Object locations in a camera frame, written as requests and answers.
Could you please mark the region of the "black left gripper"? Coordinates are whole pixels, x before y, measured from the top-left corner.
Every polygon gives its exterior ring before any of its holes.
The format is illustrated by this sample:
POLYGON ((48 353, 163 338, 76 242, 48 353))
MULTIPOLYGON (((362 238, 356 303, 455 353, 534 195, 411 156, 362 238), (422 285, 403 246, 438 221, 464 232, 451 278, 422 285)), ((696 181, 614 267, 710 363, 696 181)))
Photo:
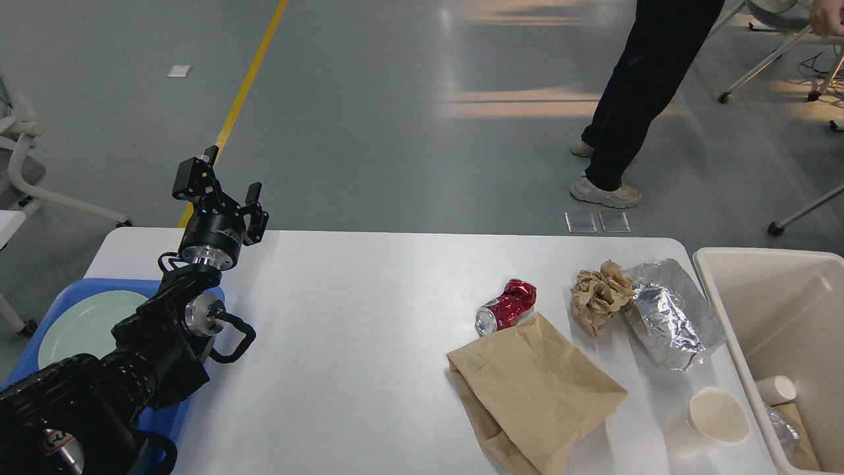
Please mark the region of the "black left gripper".
POLYGON ((191 264, 225 271, 236 267, 243 246, 262 241, 270 216, 260 203, 261 181, 249 186, 245 204, 232 199, 220 202, 220 183, 214 173, 219 152, 219 147, 211 146, 202 156, 181 162, 172 198, 199 206, 188 220, 179 256, 191 264))

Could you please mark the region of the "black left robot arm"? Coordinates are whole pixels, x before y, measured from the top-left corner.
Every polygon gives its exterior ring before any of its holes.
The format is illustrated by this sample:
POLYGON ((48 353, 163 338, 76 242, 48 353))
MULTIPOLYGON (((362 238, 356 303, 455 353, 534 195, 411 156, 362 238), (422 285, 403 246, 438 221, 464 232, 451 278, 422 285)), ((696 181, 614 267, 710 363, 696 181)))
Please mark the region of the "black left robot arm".
POLYGON ((111 329, 115 349, 63 358, 2 390, 3 474, 127 474, 151 447, 162 453, 154 471, 173 471, 177 445, 139 429, 142 412, 184 402, 209 381, 206 359, 234 363, 256 339, 211 289, 262 240, 269 215, 259 181, 244 204, 223 192, 219 152, 178 166, 172 195, 192 216, 178 249, 159 256, 156 294, 111 329))

